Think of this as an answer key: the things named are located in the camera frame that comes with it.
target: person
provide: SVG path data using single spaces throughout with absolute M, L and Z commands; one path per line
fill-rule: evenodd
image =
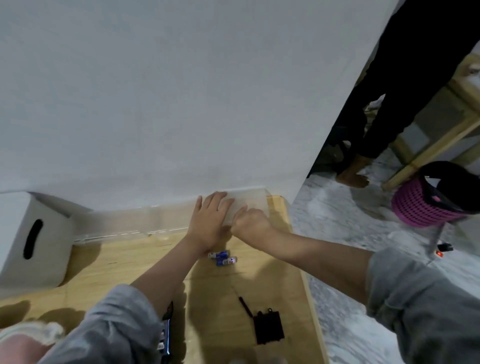
M 374 60 L 332 129 L 346 130 L 342 134 L 351 143 L 334 168 L 337 182 L 357 188 L 369 184 L 359 172 L 413 122 L 479 41 L 479 12 L 479 1 L 407 0 L 391 17 Z M 384 94 L 365 133 L 363 108 Z
M 199 197 L 185 237 L 132 284 L 113 288 L 39 363 L 156 363 L 159 317 L 193 264 L 228 231 L 222 224 L 233 200 L 225 196 Z M 397 334 L 406 363 L 480 363 L 480 300 L 438 270 L 391 248 L 374 253 L 280 231 L 246 206 L 231 233 L 365 304 Z

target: wooden table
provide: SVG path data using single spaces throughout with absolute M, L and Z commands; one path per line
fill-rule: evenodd
M 270 219 L 291 231 L 282 197 L 268 197 Z M 22 319 L 57 321 L 76 327 L 86 310 L 119 283 L 131 283 L 163 257 L 183 234 L 164 239 L 151 236 L 135 241 L 75 246 L 65 282 L 50 291 L 0 302 L 3 327 Z M 244 358 L 263 362 L 272 353 L 289 363 L 327 363 L 322 331 L 304 273 L 247 246 L 236 238 L 227 249 L 238 258 L 234 265 L 216 267 L 199 260 L 174 299 L 172 319 L 174 363 L 228 363 Z M 242 296 L 252 312 L 280 312 L 285 339 L 256 345 L 252 320 L 241 306 Z
M 480 90 L 472 85 L 465 76 L 468 66 L 480 63 L 480 56 L 469 54 L 458 66 L 453 78 L 439 92 L 445 93 L 452 104 L 462 112 L 463 120 L 445 133 L 439 140 L 419 153 L 411 162 L 382 185 L 384 190 L 391 190 L 411 177 L 418 169 L 433 161 L 460 139 L 480 126 Z M 466 166 L 480 157 L 480 145 L 473 146 L 452 160 Z

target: marble floor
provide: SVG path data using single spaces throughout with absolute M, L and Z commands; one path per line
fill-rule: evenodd
M 480 298 L 480 257 L 471 254 L 472 242 L 456 231 L 451 241 L 456 249 L 439 258 L 431 249 L 438 228 L 409 227 L 390 210 L 392 194 L 380 184 L 399 167 L 386 150 L 364 171 L 371 184 L 363 190 L 336 183 L 333 174 L 310 176 L 289 209 L 294 231 L 374 251 L 396 246 Z M 331 363 L 403 363 L 395 334 L 367 317 L 365 306 L 314 277 L 309 285 Z

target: hand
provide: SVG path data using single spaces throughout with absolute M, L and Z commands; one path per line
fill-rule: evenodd
M 233 217 L 231 232 L 251 247 L 264 250 L 268 240 L 278 232 L 262 210 L 242 207 Z
M 222 224 L 235 199 L 222 201 L 226 195 L 226 192 L 214 192 L 203 203 L 201 196 L 197 198 L 185 237 L 199 243 L 203 253 L 221 242 L 230 231 L 230 226 Z

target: person's left hand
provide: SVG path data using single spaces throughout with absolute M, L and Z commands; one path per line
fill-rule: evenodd
M 197 198 L 186 238 L 199 243 L 204 252 L 211 250 L 229 233 L 230 226 L 222 224 L 235 199 L 222 201 L 225 196 L 226 192 L 214 192 L 203 203 L 201 196 Z

